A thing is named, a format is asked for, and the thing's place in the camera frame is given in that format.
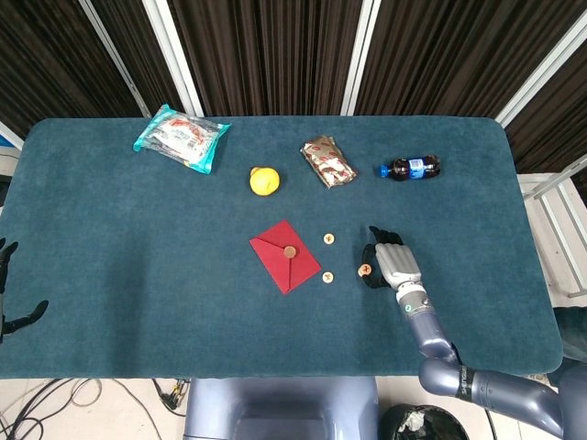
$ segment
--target plastic wrapper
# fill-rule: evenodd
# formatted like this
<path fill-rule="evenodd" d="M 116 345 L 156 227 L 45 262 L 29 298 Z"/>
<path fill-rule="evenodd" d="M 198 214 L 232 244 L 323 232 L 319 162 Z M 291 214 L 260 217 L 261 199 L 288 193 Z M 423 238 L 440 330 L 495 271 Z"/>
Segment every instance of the plastic wrapper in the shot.
<path fill-rule="evenodd" d="M 230 124 L 217 124 L 161 106 L 133 149 L 154 149 L 193 170 L 210 174 L 216 144 Z"/>
<path fill-rule="evenodd" d="M 300 151 L 327 188 L 344 185 L 357 177 L 333 137 L 316 137 L 307 141 Z"/>

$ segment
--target red envelope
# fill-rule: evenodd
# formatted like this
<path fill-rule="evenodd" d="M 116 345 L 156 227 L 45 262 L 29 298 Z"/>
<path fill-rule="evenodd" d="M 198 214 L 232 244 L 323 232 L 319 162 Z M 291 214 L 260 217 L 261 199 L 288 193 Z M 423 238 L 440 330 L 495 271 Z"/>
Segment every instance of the red envelope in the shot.
<path fill-rule="evenodd" d="M 316 275 L 321 269 L 286 220 L 252 238 L 250 245 L 284 295 Z M 291 251 L 291 247 L 295 249 L 295 255 L 288 258 L 285 256 L 285 249 L 289 248 Z"/>

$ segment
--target blue bottle label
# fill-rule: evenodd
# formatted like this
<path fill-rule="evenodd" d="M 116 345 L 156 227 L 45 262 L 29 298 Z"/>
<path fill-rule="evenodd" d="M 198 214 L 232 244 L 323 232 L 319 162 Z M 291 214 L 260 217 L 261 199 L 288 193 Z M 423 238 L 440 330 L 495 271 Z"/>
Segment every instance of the blue bottle label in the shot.
<path fill-rule="evenodd" d="M 424 161 L 421 159 L 410 159 L 410 179 L 422 179 L 424 177 Z"/>

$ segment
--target bottle cap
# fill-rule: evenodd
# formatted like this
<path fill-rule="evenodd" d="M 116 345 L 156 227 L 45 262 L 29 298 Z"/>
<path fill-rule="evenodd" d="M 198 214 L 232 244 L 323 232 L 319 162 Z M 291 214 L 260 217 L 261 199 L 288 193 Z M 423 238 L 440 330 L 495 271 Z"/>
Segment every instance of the bottle cap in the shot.
<path fill-rule="evenodd" d="M 382 177 L 389 176 L 389 167 L 387 165 L 382 165 L 381 167 L 379 167 L 379 174 Z"/>

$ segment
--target plastic bottle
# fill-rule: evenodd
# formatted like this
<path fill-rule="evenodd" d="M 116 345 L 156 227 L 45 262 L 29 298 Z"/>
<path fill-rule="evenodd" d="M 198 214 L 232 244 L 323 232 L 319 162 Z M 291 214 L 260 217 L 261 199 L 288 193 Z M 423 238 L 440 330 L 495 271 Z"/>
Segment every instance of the plastic bottle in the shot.
<path fill-rule="evenodd" d="M 390 165 L 379 167 L 382 177 L 397 181 L 408 179 L 429 179 L 440 174 L 440 160 L 434 154 L 423 158 L 396 159 Z"/>

